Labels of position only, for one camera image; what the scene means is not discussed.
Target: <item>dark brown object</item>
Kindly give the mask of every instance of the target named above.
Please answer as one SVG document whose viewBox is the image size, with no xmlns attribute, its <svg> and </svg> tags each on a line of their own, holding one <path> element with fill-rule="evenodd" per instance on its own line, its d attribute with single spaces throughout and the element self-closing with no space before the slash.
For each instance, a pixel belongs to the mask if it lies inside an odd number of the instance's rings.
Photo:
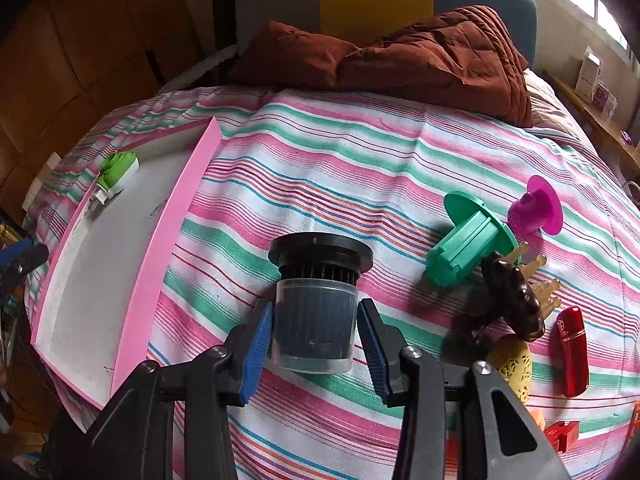
<svg viewBox="0 0 640 480">
<path fill-rule="evenodd" d="M 487 314 L 475 319 L 476 330 L 484 330 L 502 317 L 523 341 L 532 342 L 545 335 L 540 302 L 518 267 L 494 251 L 482 259 L 480 268 L 495 303 Z"/>
<path fill-rule="evenodd" d="M 529 127 L 531 103 L 522 75 L 527 66 L 498 14 L 471 6 L 365 48 L 269 22 L 229 77 L 254 86 L 372 91 Z"/>
</svg>

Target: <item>purple object on shelf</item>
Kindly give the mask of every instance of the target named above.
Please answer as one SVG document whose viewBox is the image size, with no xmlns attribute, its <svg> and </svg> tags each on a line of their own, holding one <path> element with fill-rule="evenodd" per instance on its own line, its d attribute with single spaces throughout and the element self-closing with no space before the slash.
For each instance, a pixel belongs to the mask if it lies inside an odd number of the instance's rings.
<svg viewBox="0 0 640 480">
<path fill-rule="evenodd" d="M 562 230 L 562 204 L 556 190 L 544 178 L 533 175 L 527 182 L 527 192 L 516 200 L 507 213 L 507 224 L 520 238 L 537 229 L 550 235 Z"/>
</svg>

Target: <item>bed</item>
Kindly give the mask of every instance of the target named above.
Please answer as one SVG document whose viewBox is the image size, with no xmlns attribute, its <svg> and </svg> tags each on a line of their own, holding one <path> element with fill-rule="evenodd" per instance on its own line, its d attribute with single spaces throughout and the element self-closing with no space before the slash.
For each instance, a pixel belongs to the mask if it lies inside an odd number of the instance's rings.
<svg viewBox="0 0 640 480">
<path fill-rule="evenodd" d="M 422 278 L 427 251 L 450 226 L 442 197 L 454 189 L 470 192 L 504 218 L 528 178 L 541 174 L 558 191 L 565 224 L 557 237 L 531 241 L 532 250 L 548 256 L 537 279 L 559 278 L 562 305 L 582 309 L 591 375 L 583 395 L 562 396 L 558 340 L 548 330 L 530 345 L 528 406 L 542 408 L 547 422 L 580 420 L 580 439 L 562 455 L 572 478 L 603 478 L 612 471 L 640 400 L 640 214 L 592 146 L 558 129 L 523 130 L 366 92 L 238 86 L 175 91 L 108 114 L 62 160 L 29 211 L 38 238 L 50 250 L 57 245 L 79 197 L 111 153 L 145 136 L 204 130 L 211 117 L 222 142 L 165 273 L 150 358 L 183 362 L 224 341 L 258 298 L 273 293 L 278 271 L 267 258 L 270 241 L 318 230 L 372 247 L 374 267 L 358 288 L 376 301 L 385 322 L 443 360 L 464 360 L 469 356 L 451 351 L 453 320 L 478 290 L 477 277 L 451 290 Z M 46 270 L 29 282 L 30 319 Z M 509 331 L 496 324 L 490 336 Z M 53 380 L 66 409 L 87 428 L 95 409 Z M 249 405 L 230 409 L 229 417 L 239 478 L 391 476 L 401 410 L 385 408 L 375 396 L 357 335 L 350 372 L 304 376 L 267 364 Z M 452 413 L 449 420 L 453 429 Z M 184 473 L 183 430 L 184 412 L 177 406 L 178 478 Z M 447 450 L 447 476 L 455 478 L 454 432 Z"/>
</svg>

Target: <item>rust-colored comforter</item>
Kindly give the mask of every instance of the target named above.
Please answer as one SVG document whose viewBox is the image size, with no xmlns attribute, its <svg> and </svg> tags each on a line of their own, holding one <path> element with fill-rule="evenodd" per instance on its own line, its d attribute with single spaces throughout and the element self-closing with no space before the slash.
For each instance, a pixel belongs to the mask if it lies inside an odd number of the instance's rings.
<svg viewBox="0 0 640 480">
<path fill-rule="evenodd" d="M 269 22 L 230 78 L 254 86 L 365 90 L 529 127 L 531 103 L 522 75 L 527 66 L 498 13 L 472 6 L 402 28 L 364 48 Z"/>
</svg>

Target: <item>yellow perforated object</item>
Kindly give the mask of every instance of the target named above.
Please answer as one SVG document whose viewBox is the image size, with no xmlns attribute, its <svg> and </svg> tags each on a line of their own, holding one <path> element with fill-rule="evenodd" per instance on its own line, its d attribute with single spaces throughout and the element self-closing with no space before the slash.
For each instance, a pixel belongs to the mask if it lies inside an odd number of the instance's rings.
<svg viewBox="0 0 640 480">
<path fill-rule="evenodd" d="M 513 334 L 505 335 L 495 342 L 486 360 L 507 381 L 520 402 L 526 403 L 531 386 L 531 352 L 527 343 Z"/>
</svg>

